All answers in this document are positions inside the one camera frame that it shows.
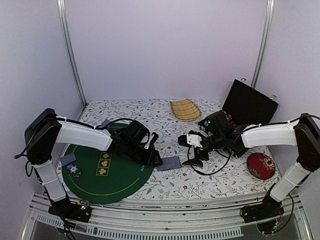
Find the blue patterned card deck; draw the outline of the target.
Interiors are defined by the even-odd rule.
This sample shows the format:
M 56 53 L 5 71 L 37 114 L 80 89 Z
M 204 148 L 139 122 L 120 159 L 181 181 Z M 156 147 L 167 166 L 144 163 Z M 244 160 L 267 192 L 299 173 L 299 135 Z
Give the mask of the blue patterned card deck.
M 180 158 L 171 156 L 162 159 L 162 164 L 155 167 L 157 171 L 169 171 L 182 168 Z

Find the poker chip stack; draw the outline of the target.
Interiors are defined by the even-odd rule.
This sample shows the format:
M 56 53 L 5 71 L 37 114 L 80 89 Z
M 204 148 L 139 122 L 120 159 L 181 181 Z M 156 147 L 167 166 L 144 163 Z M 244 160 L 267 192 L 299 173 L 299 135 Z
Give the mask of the poker chip stack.
M 82 175 L 82 172 L 78 169 L 77 166 L 72 166 L 69 169 L 69 172 L 74 178 L 79 178 Z

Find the blue small blind button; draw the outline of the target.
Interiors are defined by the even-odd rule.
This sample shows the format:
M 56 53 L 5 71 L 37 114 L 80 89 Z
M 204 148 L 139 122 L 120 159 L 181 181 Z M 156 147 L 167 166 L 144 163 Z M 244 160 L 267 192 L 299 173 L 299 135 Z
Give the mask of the blue small blind button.
M 71 164 L 69 164 L 69 165 L 66 166 L 66 169 L 67 169 L 68 171 L 70 171 L 74 166 L 75 166 L 75 165 L 71 163 Z

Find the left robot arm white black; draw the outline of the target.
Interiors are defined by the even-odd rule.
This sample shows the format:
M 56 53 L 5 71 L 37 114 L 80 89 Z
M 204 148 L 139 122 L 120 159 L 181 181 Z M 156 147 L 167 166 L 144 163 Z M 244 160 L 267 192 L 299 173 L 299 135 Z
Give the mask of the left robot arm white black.
M 14 159 L 27 158 L 55 203 L 55 209 L 63 217 L 70 217 L 75 211 L 74 205 L 68 201 L 69 197 L 52 163 L 55 144 L 70 144 L 125 155 L 133 162 L 145 166 L 162 165 L 159 152 L 153 148 L 159 136 L 130 118 L 127 126 L 113 129 L 112 125 L 120 121 L 118 118 L 105 125 L 93 126 L 59 116 L 54 109 L 47 108 L 25 130 L 25 147 Z

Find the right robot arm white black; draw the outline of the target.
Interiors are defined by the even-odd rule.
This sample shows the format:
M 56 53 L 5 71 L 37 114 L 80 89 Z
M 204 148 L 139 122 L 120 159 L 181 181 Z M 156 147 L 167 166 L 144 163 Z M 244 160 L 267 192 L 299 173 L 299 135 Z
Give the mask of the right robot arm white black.
M 320 168 L 320 129 L 314 121 L 316 118 L 303 113 L 283 122 L 235 126 L 220 110 L 199 122 L 208 136 L 190 131 L 178 137 L 178 144 L 194 149 L 194 159 L 185 162 L 191 167 L 202 167 L 202 162 L 208 159 L 207 153 L 213 150 L 226 149 L 230 155 L 239 157 L 247 149 L 259 146 L 296 146 L 298 157 L 295 163 L 270 188 L 258 208 L 262 218 L 269 218 L 278 210 L 278 203 Z

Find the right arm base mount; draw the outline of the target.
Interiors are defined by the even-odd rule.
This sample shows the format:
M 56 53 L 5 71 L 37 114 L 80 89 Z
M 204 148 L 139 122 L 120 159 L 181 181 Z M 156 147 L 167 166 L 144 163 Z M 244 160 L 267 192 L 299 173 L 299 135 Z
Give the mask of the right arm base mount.
M 245 223 L 266 220 L 273 217 L 282 217 L 284 214 L 282 202 L 278 202 L 271 197 L 268 191 L 263 197 L 262 202 L 254 205 L 246 205 L 239 211 Z M 263 235 L 273 234 L 279 225 L 279 220 L 271 220 L 257 224 L 257 229 Z

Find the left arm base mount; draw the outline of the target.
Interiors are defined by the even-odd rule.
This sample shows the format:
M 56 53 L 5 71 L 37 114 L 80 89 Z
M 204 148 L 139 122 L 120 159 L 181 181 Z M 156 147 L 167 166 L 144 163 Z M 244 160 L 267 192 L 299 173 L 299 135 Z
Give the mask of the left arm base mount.
M 59 201 L 53 201 L 49 198 L 49 201 L 50 207 L 48 213 L 58 216 L 63 220 L 67 219 L 88 223 L 91 218 L 92 208 L 90 206 L 72 203 L 68 196 Z

